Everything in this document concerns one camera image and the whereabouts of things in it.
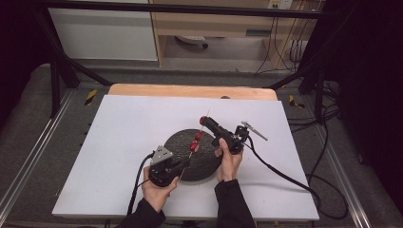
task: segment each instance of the person's left hand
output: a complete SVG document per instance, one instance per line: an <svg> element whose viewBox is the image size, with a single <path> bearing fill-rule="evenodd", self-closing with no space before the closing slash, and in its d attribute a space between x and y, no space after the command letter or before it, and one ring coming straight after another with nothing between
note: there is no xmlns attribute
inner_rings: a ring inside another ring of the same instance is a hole
<svg viewBox="0 0 403 228"><path fill-rule="evenodd" d="M144 171L144 181L148 180L150 167L147 166ZM151 182L146 181L142 184L142 190L145 200L154 208L157 213L163 209L163 205L166 199L169 197L169 193L172 192L178 184L179 177L176 177L168 186L159 187Z"/></svg>

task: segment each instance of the white table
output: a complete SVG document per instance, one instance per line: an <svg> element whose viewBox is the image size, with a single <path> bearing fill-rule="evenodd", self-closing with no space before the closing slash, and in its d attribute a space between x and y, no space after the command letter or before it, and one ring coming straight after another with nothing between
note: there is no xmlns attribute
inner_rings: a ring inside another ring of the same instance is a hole
<svg viewBox="0 0 403 228"><path fill-rule="evenodd" d="M269 139L250 133L260 156L307 184L281 102L106 95L52 214L125 216L143 158L174 133L200 129L199 119L208 109L209 116L230 131L248 121ZM255 220L318 219L312 196L274 174L246 147L238 179ZM215 175L198 183L180 182L163 208L165 215L168 219L215 218L216 184ZM142 197L139 190L134 209Z"/></svg>

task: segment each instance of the gray floor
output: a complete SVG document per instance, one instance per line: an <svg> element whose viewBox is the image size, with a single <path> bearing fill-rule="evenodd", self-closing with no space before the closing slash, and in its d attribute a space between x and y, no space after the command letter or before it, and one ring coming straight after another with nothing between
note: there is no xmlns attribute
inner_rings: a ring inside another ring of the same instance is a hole
<svg viewBox="0 0 403 228"><path fill-rule="evenodd" d="M225 38L209 39L209 48L184 45L174 38L168 41L166 65L163 67L147 66L139 69L94 69L100 75L119 83L137 84L173 84L200 86L268 86L285 77L289 72L266 73L254 76L264 58L262 43L256 40L238 40ZM91 80L81 75L84 85L92 85ZM21 103L10 115L6 126L0 132L0 196L4 196L19 168L23 165L31 148L39 138L48 122L50 113L50 90L48 69L36 70L23 94ZM300 80L295 80L287 87L277 91L283 101L288 118L307 118L307 108L290 106L289 95L294 95L298 103L304 100L297 92ZM103 227L103 220L57 218L51 210L57 200L56 193L63 187L69 170L80 151L80 143L86 137L85 132L94 118L106 87L101 87L91 106L84 106L90 88L82 87L74 92L65 117L58 125L42 157L33 170L29 181L15 202L6 221L5 227L14 225L26 227L78 227L97 225ZM330 141L349 176L349 179L367 213L373 227L403 227L403 218L385 193L371 167L359 164L355 148L343 125L343 121L332 119L328 122ZM310 172L322 147L314 127L295 133L302 166ZM335 176L329 163L324 159L317 174L332 184ZM337 193L319 181L313 181L312 187L322 197L322 209L332 215L340 215L343 204ZM215 227L214 221L206 221L200 227ZM259 227L311 227L308 222L260 222ZM316 227L355 227L350 216L334 220L320 215Z"/></svg>

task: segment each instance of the black jacket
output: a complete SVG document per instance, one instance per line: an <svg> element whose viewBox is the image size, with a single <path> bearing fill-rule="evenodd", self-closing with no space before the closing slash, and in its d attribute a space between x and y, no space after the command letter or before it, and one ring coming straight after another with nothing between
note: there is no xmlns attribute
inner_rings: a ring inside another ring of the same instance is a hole
<svg viewBox="0 0 403 228"><path fill-rule="evenodd" d="M219 203L218 228L256 227L237 180L221 181L217 184L215 191L217 202ZM136 212L127 216L118 227L157 228L164 221L165 215L163 211L158 214L145 199L142 199L137 206Z"/></svg>

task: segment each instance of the person's right hand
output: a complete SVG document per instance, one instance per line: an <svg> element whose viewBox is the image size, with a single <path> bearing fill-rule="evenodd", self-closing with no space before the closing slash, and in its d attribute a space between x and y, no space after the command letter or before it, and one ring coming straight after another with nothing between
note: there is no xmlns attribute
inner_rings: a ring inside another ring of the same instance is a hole
<svg viewBox="0 0 403 228"><path fill-rule="evenodd" d="M242 151L237 155L229 152L228 145L224 139L220 139L220 148L216 150L216 156L223 154L221 165L217 170L217 181L231 181L237 178L237 171L242 161Z"/></svg>

